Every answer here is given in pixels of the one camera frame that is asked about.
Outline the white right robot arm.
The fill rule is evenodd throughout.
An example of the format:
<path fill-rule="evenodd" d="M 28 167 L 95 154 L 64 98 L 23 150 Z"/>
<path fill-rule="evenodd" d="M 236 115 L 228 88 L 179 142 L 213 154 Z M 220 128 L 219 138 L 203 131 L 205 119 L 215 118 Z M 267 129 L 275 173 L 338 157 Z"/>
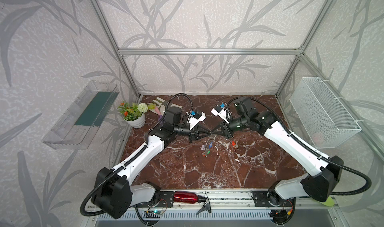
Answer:
<path fill-rule="evenodd" d="M 211 110 L 223 123 L 213 129 L 213 134 L 231 139 L 234 132 L 250 129 L 281 147 L 293 157 L 306 174 L 275 182 L 268 190 L 267 198 L 272 206 L 279 206 L 283 200 L 297 197 L 310 197 L 318 202 L 326 202 L 338 184 L 341 176 L 339 165 L 344 162 L 333 157 L 332 165 L 321 158 L 323 154 L 289 131 L 272 110 L 259 112 L 254 107 L 255 99 L 239 97 L 232 99 L 239 118 L 235 119 L 225 103 L 216 105 Z"/>

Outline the bunch of coloured keys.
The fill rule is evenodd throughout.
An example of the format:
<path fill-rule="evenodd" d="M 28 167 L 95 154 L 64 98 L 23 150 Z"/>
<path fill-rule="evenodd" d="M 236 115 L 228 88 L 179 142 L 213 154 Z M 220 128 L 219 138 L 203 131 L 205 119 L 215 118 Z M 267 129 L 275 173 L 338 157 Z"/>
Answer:
<path fill-rule="evenodd" d="M 202 156 L 207 157 L 211 153 L 213 146 L 214 146 L 213 140 L 208 140 L 206 143 L 204 143 L 201 146 Z"/>

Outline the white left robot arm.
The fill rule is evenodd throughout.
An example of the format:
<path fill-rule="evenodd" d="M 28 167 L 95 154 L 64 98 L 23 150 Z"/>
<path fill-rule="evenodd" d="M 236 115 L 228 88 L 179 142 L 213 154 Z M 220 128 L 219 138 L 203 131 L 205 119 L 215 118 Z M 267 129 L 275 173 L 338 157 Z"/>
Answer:
<path fill-rule="evenodd" d="M 203 112 L 191 112 L 187 115 L 188 121 L 182 123 L 181 108 L 171 107 L 163 117 L 162 124 L 151 130 L 144 143 L 129 157 L 111 169 L 103 168 L 98 172 L 94 189 L 82 202 L 82 215 L 108 214 L 118 219 L 138 204 L 156 205 L 161 201 L 161 189 L 157 185 L 144 183 L 134 186 L 133 181 L 177 136 L 187 136 L 194 141 L 210 134 L 208 129 L 201 126 L 206 119 Z"/>

